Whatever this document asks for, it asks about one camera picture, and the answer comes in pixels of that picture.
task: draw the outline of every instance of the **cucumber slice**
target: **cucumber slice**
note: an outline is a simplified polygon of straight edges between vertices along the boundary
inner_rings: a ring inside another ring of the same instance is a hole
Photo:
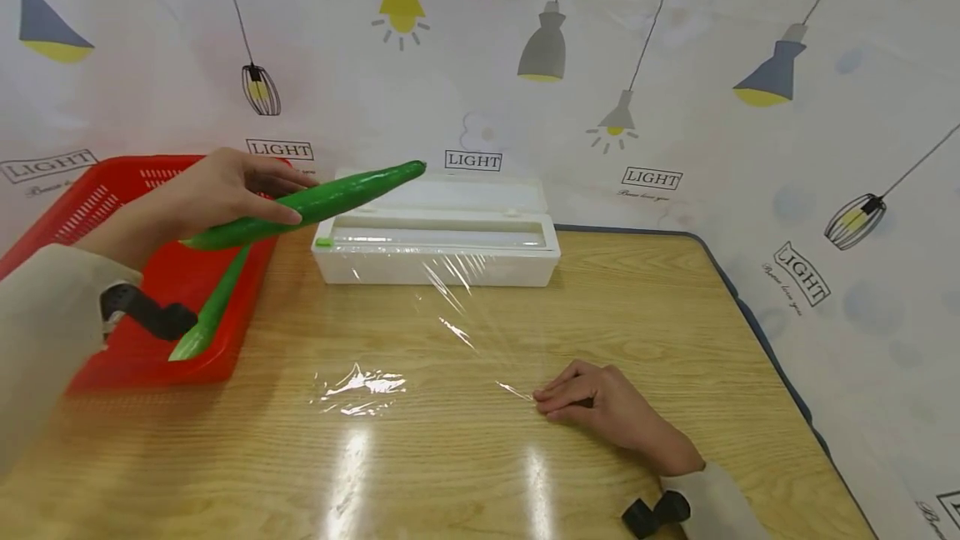
[[[250,246],[247,245],[233,258],[227,266],[227,271],[223,273],[217,286],[197,313],[197,325],[190,327],[190,331],[183,334],[174,351],[170,352],[170,358],[167,361],[186,361],[208,349],[213,342],[213,337],[216,336],[217,328],[220,327],[223,312],[227,311],[233,289],[238,285],[248,254],[250,254]]]

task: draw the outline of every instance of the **wrist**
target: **wrist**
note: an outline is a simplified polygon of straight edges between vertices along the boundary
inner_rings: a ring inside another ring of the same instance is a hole
[[[661,478],[675,478],[702,471],[707,463],[693,441],[669,422],[663,421],[658,431],[645,434],[646,441],[638,450],[647,466]]]
[[[176,230],[138,202],[120,207],[74,244],[75,248],[142,270],[160,246],[176,239]]]

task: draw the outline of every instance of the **white backdrop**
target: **white backdrop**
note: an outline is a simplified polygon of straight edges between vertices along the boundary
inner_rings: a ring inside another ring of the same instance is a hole
[[[661,0],[558,0],[557,83],[518,77],[552,0],[418,0],[416,40],[382,0],[237,0],[274,117],[244,96],[232,0],[43,1],[0,0],[0,248],[114,155],[273,149],[328,178],[488,153],[467,161],[541,178],[557,223],[705,239],[877,533],[960,539],[960,137],[884,198],[863,241],[825,237],[960,122],[960,0],[664,0],[657,17]],[[742,102],[733,86],[808,15],[792,99]],[[608,135],[648,34],[636,129]],[[673,177],[638,186],[656,175],[631,168]]]

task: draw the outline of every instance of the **box lid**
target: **box lid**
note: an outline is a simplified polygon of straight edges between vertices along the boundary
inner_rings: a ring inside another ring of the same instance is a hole
[[[339,169],[337,178],[354,173],[359,171]],[[545,213],[546,199],[536,178],[424,173],[361,209]]]

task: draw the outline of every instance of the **wooden table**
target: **wooden table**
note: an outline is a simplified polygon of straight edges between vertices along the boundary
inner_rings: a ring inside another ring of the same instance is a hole
[[[617,364],[775,538],[873,537],[692,239],[562,232],[549,287],[444,297],[324,286],[310,234],[280,239],[225,386],[65,400],[0,490],[0,535],[628,539],[656,479],[528,398],[582,358]]]

